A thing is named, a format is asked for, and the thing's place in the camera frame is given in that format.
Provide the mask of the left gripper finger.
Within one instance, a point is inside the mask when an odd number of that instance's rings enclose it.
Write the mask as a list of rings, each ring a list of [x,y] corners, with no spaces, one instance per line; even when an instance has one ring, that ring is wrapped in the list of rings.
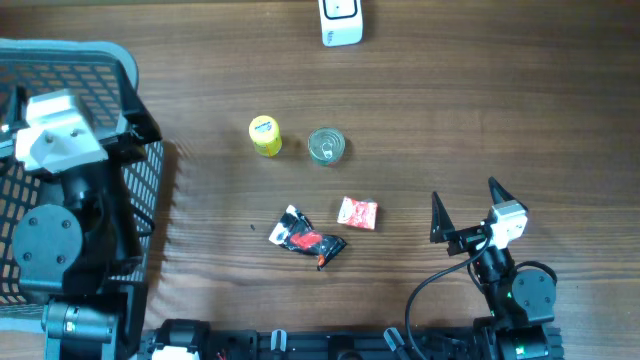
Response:
[[[118,78],[121,113],[136,143],[146,145],[162,140],[160,128],[132,87],[126,74]]]
[[[16,86],[9,98],[8,110],[1,124],[2,130],[21,130],[28,127],[26,122],[27,91]]]

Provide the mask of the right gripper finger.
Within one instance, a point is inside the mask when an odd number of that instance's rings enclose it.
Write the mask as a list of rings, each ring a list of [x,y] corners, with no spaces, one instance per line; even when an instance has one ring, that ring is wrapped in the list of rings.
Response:
[[[508,192],[494,177],[488,179],[488,186],[493,207],[496,209],[518,208],[527,210],[528,207]]]
[[[437,192],[432,193],[431,243],[449,242],[455,227]]]

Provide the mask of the red juice carton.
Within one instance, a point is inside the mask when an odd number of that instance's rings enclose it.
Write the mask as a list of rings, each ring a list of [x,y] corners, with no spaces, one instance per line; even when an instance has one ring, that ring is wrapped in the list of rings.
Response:
[[[345,196],[342,200],[337,223],[354,228],[374,230],[378,204],[374,201],[358,201]]]

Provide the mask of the yellow lid jar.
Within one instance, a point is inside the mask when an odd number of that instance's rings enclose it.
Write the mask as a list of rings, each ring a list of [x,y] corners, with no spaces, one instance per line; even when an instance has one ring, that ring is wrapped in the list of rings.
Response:
[[[279,124],[270,116],[254,118],[249,125],[249,136],[256,152],[264,157],[274,157],[282,148]]]

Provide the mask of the silver top tin can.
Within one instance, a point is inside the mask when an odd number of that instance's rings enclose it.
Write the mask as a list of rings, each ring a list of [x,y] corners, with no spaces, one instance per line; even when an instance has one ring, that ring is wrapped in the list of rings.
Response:
[[[321,166],[337,164],[341,160],[345,148],[345,137],[336,128],[317,128],[308,138],[308,150],[311,160]]]

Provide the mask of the black red snack packet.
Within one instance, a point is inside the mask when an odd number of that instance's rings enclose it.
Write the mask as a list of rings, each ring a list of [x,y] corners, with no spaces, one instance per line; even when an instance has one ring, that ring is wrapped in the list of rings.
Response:
[[[318,271],[322,271],[347,246],[339,236],[316,231],[309,219],[293,205],[286,208],[268,240],[289,251],[315,257]]]

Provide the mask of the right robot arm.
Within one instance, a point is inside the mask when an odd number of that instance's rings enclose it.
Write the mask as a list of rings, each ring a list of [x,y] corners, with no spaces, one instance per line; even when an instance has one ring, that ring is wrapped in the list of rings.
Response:
[[[467,255],[466,265],[491,315],[474,321],[471,359],[562,359],[564,348],[555,319],[558,278],[537,261],[516,263],[508,245],[520,238],[528,208],[499,182],[488,179],[493,200],[480,224],[454,227],[438,194],[432,195],[430,241],[446,243],[450,256]]]

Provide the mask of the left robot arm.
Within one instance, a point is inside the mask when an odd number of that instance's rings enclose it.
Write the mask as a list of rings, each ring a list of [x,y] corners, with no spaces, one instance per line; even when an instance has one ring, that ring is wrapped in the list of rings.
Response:
[[[144,283],[117,282],[143,261],[143,232],[124,167],[145,159],[159,128],[129,79],[118,80],[124,132],[99,136],[79,95],[30,97],[15,87],[1,127],[2,160],[59,186],[18,222],[12,245],[19,287],[43,304],[48,359],[129,359],[141,346]]]

